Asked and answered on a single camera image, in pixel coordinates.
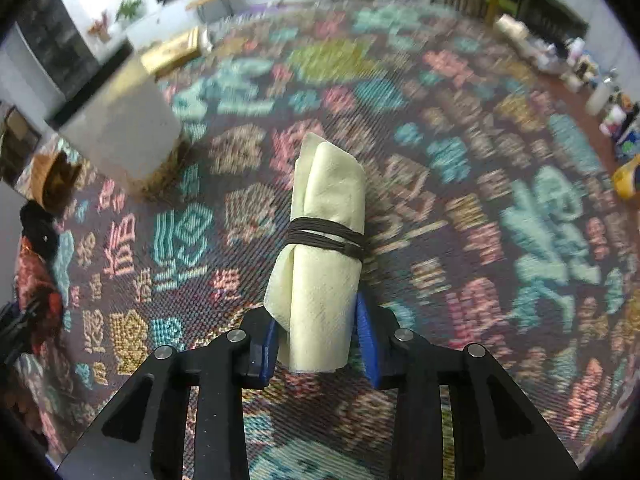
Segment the red flower vase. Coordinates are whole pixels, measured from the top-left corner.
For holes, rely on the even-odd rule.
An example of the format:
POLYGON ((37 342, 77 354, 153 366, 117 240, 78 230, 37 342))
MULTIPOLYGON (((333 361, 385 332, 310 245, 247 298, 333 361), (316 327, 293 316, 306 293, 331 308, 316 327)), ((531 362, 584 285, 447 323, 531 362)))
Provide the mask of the red flower vase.
POLYGON ((101 17, 93 21, 88 28, 88 35, 100 40, 102 44, 107 44, 111 40, 111 35, 108 32, 110 27, 110 17, 106 11, 101 13, 101 17))

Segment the dark bookshelf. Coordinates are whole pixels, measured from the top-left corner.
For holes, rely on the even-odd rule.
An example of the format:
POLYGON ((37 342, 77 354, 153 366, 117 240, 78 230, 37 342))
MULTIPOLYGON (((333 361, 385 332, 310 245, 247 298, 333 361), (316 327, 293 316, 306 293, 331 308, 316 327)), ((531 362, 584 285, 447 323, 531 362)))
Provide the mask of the dark bookshelf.
POLYGON ((28 0, 17 17, 26 44, 66 98, 99 69, 63 0, 28 0))

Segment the colourful woven tablecloth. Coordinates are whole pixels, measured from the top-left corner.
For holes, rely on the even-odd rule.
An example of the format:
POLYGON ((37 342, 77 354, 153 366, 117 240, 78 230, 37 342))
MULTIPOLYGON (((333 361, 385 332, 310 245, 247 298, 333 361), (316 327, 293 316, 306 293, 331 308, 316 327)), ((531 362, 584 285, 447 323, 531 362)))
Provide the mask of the colourful woven tablecloth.
POLYGON ((634 479, 639 244, 599 131, 442 6, 237 18, 78 117, 21 246, 60 479, 634 479))

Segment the clear plastic jar black lid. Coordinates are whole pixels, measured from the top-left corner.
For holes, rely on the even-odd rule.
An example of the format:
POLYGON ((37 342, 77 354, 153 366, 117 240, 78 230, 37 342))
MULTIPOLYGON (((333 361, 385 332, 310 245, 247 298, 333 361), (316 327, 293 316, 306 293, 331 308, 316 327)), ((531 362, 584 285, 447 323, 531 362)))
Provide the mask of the clear plastic jar black lid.
POLYGON ((142 200, 166 192, 189 151, 180 120, 127 40, 46 123, 101 174, 142 200))

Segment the cream cloth bundle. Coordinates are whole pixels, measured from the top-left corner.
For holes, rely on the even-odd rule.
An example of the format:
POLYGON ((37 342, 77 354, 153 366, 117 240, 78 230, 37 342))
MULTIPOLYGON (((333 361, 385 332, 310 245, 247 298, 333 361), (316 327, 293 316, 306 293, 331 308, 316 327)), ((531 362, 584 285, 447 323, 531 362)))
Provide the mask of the cream cloth bundle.
POLYGON ((290 223, 264 306, 281 327, 292 373, 346 365, 363 259, 366 178, 360 163, 307 133, 294 166, 290 223))

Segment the brown knitted cloth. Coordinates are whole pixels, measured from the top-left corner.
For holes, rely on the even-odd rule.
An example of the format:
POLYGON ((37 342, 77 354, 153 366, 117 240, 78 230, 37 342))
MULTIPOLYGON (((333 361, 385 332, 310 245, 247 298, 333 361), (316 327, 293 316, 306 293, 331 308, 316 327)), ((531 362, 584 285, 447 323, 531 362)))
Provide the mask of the brown knitted cloth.
POLYGON ((59 214, 68 203, 81 164, 68 161, 64 151, 37 154, 32 159, 32 199, 49 214, 59 214))

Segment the small wooden bench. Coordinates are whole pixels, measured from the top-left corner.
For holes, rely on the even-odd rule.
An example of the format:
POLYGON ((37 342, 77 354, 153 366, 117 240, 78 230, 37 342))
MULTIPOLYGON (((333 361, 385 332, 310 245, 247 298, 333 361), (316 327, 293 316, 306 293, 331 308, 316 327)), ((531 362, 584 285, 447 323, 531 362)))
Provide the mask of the small wooden bench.
POLYGON ((187 11, 194 11, 203 24, 211 23, 214 16, 228 18, 235 16, 231 0, 193 0, 186 5, 187 11))

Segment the black fuzzy cloth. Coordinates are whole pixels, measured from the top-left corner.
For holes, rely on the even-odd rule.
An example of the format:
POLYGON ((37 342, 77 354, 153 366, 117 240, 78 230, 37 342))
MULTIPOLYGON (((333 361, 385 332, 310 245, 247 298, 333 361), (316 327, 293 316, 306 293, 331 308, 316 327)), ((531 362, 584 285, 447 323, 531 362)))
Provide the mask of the black fuzzy cloth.
POLYGON ((58 232, 53 226, 53 216, 34 200, 29 200, 20 210, 23 235, 29 240, 32 249, 43 258, 51 261, 58 252, 58 232))

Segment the red patterned fabric pouch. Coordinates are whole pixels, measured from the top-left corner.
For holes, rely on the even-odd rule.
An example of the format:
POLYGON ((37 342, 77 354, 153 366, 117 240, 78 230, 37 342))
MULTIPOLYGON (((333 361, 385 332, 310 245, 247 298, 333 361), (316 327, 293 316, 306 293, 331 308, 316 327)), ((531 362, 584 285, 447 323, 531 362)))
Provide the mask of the red patterned fabric pouch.
POLYGON ((16 291, 21 311, 36 307, 35 327, 30 330, 29 338, 32 353, 40 356, 46 342, 60 332, 63 300, 46 262, 26 236, 21 237, 17 257, 16 291))

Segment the flat cardboard box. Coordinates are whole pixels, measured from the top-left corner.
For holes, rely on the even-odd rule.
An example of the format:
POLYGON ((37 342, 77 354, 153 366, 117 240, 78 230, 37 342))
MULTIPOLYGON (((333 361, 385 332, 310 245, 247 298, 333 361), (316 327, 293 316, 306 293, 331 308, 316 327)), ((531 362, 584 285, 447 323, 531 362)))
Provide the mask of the flat cardboard box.
POLYGON ((154 44, 142 53, 140 60, 150 75, 160 78, 199 58, 208 47, 207 29, 195 26, 174 38, 154 44))

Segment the green potted plant left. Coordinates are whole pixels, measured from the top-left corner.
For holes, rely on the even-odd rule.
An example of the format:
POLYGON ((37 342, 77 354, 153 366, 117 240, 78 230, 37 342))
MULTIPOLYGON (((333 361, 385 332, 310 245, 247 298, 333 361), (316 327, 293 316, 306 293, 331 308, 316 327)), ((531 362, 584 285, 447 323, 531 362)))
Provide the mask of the green potted plant left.
POLYGON ((141 18, 144 13, 144 0, 122 0, 119 3, 115 20, 132 23, 141 18))

